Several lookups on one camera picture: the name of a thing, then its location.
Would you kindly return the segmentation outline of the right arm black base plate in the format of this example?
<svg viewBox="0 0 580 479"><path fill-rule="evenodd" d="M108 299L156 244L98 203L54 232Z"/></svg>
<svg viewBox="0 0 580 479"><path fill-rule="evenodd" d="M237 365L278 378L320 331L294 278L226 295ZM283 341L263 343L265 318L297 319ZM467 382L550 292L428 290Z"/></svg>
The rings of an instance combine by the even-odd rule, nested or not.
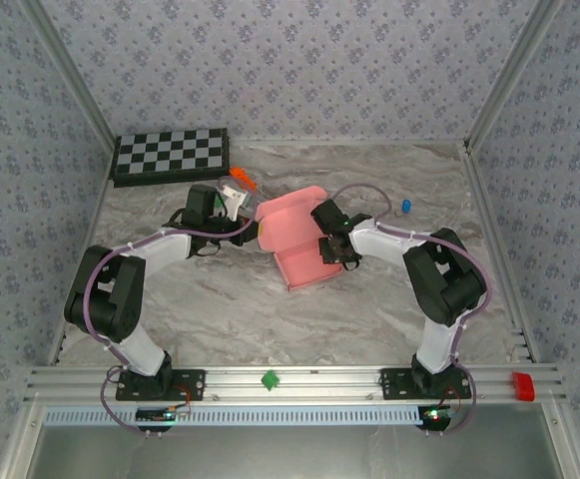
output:
<svg viewBox="0 0 580 479"><path fill-rule="evenodd" d="M437 374L425 369L383 368L378 383L385 400L440 400L449 391L459 399L471 399L472 389L465 372L453 366Z"/></svg>

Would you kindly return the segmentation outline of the pink paper box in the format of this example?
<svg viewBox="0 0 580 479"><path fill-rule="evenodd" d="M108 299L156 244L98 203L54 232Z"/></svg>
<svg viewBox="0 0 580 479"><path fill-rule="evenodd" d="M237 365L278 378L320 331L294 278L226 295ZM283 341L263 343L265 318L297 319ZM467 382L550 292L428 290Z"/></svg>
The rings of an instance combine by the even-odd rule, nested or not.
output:
<svg viewBox="0 0 580 479"><path fill-rule="evenodd" d="M326 199L323 188L310 186L257 208L259 246L273 255L288 290L325 281L343 271L338 263L323 262L318 241L324 234L310 214Z"/></svg>

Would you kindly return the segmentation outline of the red block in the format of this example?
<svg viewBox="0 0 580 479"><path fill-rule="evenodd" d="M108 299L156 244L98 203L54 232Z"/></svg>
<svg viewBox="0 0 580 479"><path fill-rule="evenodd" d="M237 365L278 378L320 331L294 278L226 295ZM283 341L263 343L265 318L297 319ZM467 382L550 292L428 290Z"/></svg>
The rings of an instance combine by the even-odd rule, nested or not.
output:
<svg viewBox="0 0 580 479"><path fill-rule="evenodd" d="M536 397L534 382L530 374L512 371L511 381L515 398L522 402L533 402Z"/></svg>

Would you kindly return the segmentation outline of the black grey chessboard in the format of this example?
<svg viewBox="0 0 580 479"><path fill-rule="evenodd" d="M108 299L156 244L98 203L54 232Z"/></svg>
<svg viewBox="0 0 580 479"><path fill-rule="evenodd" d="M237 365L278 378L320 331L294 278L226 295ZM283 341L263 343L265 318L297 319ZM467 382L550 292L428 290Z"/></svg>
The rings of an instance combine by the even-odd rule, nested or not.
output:
<svg viewBox="0 0 580 479"><path fill-rule="evenodd" d="M230 172L226 128L122 135L110 180L116 188L211 181Z"/></svg>

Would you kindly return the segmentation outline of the orange toy brick plate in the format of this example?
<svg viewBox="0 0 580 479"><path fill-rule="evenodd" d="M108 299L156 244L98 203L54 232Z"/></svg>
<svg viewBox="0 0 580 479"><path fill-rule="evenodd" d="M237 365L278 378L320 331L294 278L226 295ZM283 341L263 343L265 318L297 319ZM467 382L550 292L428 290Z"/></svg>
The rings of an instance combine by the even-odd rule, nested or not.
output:
<svg viewBox="0 0 580 479"><path fill-rule="evenodd" d="M229 179L233 181L239 188L249 193L255 193L258 185L242 167L230 167Z"/></svg>

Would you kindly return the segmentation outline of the long aluminium base rail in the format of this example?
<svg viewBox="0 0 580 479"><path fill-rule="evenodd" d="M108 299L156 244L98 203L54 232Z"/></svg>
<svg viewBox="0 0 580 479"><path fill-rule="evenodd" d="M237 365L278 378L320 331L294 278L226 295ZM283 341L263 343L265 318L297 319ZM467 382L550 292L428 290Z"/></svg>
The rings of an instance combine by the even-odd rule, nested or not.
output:
<svg viewBox="0 0 580 479"><path fill-rule="evenodd" d="M263 366L203 366L206 386L201 402L217 405L312 405L312 404L369 404L384 402L379 372L388 366L280 366L274 369L281 382L272 391L261 383ZM522 403L514 395L511 372L531 375L536 397L531 403L560 402L567 398L561 374L553 364L512 363L467 365L475 382L472 397L477 404ZM46 405L92 405L100 401L101 385L106 377L104 367L37 367L28 375L23 401ZM117 401L117 384L106 386L106 399ZM462 406L471 399L460 399ZM402 404L432 404L439 400L387 400Z"/></svg>

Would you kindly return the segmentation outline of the grey metal sheet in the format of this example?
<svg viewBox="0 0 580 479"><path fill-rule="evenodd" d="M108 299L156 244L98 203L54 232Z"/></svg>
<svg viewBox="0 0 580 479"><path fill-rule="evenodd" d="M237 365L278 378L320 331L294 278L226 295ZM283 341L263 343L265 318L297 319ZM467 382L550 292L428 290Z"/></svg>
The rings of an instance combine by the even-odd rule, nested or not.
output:
<svg viewBox="0 0 580 479"><path fill-rule="evenodd" d="M444 437L405 426L199 427L143 439L48 427L29 479L563 479L541 423L471 423Z"/></svg>

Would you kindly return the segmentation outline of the aluminium frame post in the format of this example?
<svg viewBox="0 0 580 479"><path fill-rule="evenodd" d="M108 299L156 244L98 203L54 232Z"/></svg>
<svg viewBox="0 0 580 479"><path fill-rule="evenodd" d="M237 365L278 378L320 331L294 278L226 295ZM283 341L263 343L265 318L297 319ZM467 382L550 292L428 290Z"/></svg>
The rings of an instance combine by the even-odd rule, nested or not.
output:
<svg viewBox="0 0 580 479"><path fill-rule="evenodd" d="M469 155L475 155L482 146L564 3L565 0L536 0L464 140Z"/></svg>
<svg viewBox="0 0 580 479"><path fill-rule="evenodd" d="M85 116L93 134L107 154L111 155L115 147L115 136L42 1L17 0L17 2Z"/></svg>

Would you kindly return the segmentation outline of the aluminium side rail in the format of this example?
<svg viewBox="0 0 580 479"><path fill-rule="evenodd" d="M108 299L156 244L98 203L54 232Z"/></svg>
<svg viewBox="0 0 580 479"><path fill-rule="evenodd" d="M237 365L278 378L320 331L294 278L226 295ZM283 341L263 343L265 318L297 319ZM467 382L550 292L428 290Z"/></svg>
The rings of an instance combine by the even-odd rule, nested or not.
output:
<svg viewBox="0 0 580 479"><path fill-rule="evenodd" d="M76 254L76 263L75 263L75 267L73 270L73 277L76 275L81 258L83 256L83 254L85 253L87 247L90 245L90 243L94 237L94 234L95 234L96 226L97 226L99 216L101 213L101 209L102 209L102 204L104 202L106 190L108 188L110 171L111 171L113 161L114 161L114 150L113 149L111 150L111 153L108 155L108 158L107 158L106 167L105 167L104 173L103 173L103 179L101 180L100 185L99 185L98 193L97 193L96 200L94 203L94 209L93 209L92 214L90 215L90 218L88 220L84 240L83 240L82 245L80 246L80 248ZM65 306L66 300L67 300L67 297L64 297L63 302L61 303L61 305L59 307L58 322L57 322L56 327L54 329L52 344L50 346L50 350L49 350L49 353L48 353L47 359L46 359L46 364L50 365L50 366L55 366L59 363L59 356L61 354L62 344L63 344L63 340L64 340L64 336L65 336L65 331L66 331L66 328L68 325L68 323L66 322L66 320L64 318L64 306Z"/></svg>
<svg viewBox="0 0 580 479"><path fill-rule="evenodd" d="M499 296L505 306L510 322L522 332L524 337L527 352L524 355L519 354L518 357L531 362L540 362L541 356L538 344L532 333L532 323L523 303L477 158L468 147L464 146L462 146L460 158L464 164L466 180L472 191L475 207L481 221Z"/></svg>

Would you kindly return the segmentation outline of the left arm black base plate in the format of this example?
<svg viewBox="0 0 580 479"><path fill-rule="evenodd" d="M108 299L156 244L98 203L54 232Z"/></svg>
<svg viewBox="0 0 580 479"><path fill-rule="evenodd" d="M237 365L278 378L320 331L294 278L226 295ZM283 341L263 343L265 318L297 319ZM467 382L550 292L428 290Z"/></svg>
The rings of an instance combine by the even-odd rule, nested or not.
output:
<svg viewBox="0 0 580 479"><path fill-rule="evenodd" d="M206 386L203 369L173 369L170 373L143 376L124 371L118 379L117 401L202 401Z"/></svg>

